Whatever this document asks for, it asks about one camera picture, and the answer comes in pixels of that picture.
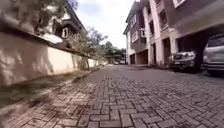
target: silver car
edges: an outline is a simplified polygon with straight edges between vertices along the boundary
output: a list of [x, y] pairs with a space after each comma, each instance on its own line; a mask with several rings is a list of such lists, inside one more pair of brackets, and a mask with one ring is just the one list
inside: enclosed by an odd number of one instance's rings
[[178, 52], [169, 58], [169, 67], [174, 71], [196, 69], [196, 53], [194, 51]]
[[204, 50], [202, 69], [210, 75], [224, 71], [224, 34], [211, 37]]

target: sky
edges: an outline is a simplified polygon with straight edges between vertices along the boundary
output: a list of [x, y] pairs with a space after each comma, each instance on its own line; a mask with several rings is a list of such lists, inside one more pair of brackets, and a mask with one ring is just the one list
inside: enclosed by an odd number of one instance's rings
[[134, 0], [78, 0], [76, 13], [85, 27], [94, 27], [108, 36], [104, 42], [111, 41], [114, 46], [125, 48], [125, 20], [133, 2]]

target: window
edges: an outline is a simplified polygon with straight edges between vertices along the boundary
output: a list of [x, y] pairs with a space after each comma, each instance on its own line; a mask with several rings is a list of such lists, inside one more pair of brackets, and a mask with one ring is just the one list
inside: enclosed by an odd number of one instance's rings
[[155, 34], [155, 30], [154, 30], [154, 24], [153, 24], [153, 21], [149, 23], [149, 28], [150, 28], [150, 32], [152, 35]]
[[134, 17], [131, 20], [131, 28], [135, 25], [137, 19], [136, 19], [136, 15], [134, 15]]
[[186, 0], [173, 0], [174, 7], [177, 8], [180, 6], [182, 3], [184, 3]]
[[224, 37], [212, 39], [208, 42], [208, 47], [224, 46]]
[[138, 40], [138, 31], [134, 32], [131, 36], [131, 42], [134, 43]]
[[62, 38], [68, 38], [68, 28], [62, 29]]
[[156, 5], [159, 6], [162, 0], [156, 0]]
[[160, 18], [160, 27], [161, 27], [161, 29], [165, 29], [168, 26], [166, 12], [165, 11], [162, 11], [159, 14], [159, 18]]
[[146, 35], [145, 35], [145, 28], [141, 28], [140, 32], [141, 32], [141, 36], [142, 37], [146, 37]]

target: curb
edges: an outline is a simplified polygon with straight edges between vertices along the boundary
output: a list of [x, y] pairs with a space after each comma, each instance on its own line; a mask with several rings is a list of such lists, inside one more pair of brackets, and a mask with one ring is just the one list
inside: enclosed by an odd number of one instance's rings
[[67, 80], [65, 82], [59, 83], [54, 88], [41, 91], [40, 93], [34, 94], [33, 96], [28, 97], [28, 98], [26, 98], [22, 101], [19, 101], [17, 103], [12, 104], [12, 105], [1, 108], [0, 109], [0, 119], [1, 118], [7, 118], [7, 117], [10, 117], [12, 115], [13, 115], [13, 118], [17, 117], [17, 115], [19, 115], [21, 111], [23, 112], [23, 110], [31, 108], [32, 104], [36, 104], [36, 102], [39, 102], [39, 99], [48, 96], [50, 93], [55, 92], [56, 90], [66, 86], [66, 85], [69, 85], [69, 84], [74, 83], [74, 82], [78, 82], [79, 80], [84, 79], [86, 76], [90, 75], [93, 72], [98, 71], [99, 69], [101, 69], [101, 66], [97, 67], [96, 69], [94, 69], [92, 71], [89, 71], [88, 73], [81, 74], [81, 75], [77, 76], [76, 78], [74, 78], [72, 80]]

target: brick paved road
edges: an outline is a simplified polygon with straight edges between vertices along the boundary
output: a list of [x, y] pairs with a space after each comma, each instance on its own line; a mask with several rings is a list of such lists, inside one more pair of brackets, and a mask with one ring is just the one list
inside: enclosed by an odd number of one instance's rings
[[224, 128], [224, 80], [113, 66], [8, 120], [12, 128]]

